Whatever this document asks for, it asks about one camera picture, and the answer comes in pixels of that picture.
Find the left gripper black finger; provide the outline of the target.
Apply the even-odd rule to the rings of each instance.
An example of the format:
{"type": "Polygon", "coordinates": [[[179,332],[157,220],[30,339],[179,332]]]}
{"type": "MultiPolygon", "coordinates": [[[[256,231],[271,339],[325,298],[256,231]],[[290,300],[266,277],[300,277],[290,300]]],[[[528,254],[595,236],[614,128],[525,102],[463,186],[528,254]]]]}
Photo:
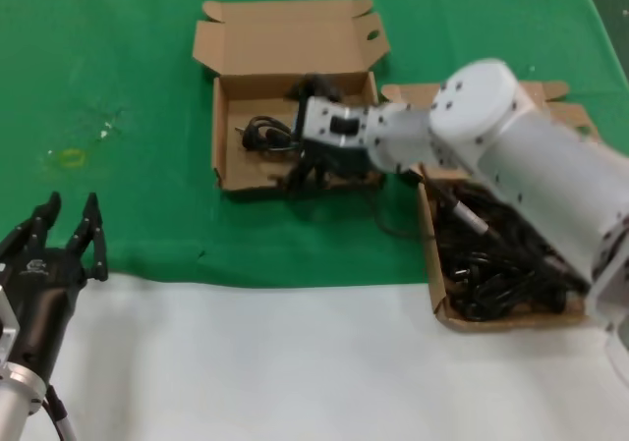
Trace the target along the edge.
{"type": "Polygon", "coordinates": [[[44,249],[48,231],[54,226],[60,210],[61,196],[53,192],[45,203],[33,210],[27,220],[17,225],[1,241],[1,261],[7,262],[23,252],[44,249]]]}
{"type": "Polygon", "coordinates": [[[103,219],[96,193],[90,193],[83,209],[82,219],[65,251],[81,260],[89,247],[92,247],[92,266],[85,270],[87,279],[105,282],[108,279],[107,248],[103,230],[103,219]]]}

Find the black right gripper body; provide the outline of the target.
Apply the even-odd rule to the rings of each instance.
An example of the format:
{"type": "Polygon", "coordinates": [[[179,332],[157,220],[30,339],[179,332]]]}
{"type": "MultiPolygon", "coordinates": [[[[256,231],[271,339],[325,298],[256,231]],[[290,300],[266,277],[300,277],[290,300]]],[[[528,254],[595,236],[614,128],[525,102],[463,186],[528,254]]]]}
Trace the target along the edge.
{"type": "Polygon", "coordinates": [[[320,166],[339,177],[363,177],[375,170],[364,147],[341,147],[313,140],[303,143],[299,164],[320,166]]]}

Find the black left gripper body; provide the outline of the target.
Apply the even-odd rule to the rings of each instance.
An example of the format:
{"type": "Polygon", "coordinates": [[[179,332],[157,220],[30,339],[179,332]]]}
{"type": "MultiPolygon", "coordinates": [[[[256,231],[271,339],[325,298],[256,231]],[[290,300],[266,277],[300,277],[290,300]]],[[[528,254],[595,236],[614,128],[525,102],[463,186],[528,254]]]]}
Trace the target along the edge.
{"type": "Polygon", "coordinates": [[[61,248],[47,248],[5,257],[1,263],[6,266],[1,286],[20,326],[8,361],[49,378],[86,285],[81,260],[61,248]]]}

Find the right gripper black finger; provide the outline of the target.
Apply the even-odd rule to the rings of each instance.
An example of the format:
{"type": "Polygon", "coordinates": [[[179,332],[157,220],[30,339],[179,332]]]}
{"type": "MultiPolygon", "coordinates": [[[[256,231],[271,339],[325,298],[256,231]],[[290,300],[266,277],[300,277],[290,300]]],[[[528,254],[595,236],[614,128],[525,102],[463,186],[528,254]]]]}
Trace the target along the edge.
{"type": "Polygon", "coordinates": [[[320,197],[337,179],[329,161],[323,156],[302,156],[284,177],[284,192],[290,199],[320,197]]]}
{"type": "Polygon", "coordinates": [[[307,104],[312,97],[325,98],[339,103],[343,94],[327,77],[320,74],[306,74],[300,77],[286,92],[286,99],[307,104]]]}

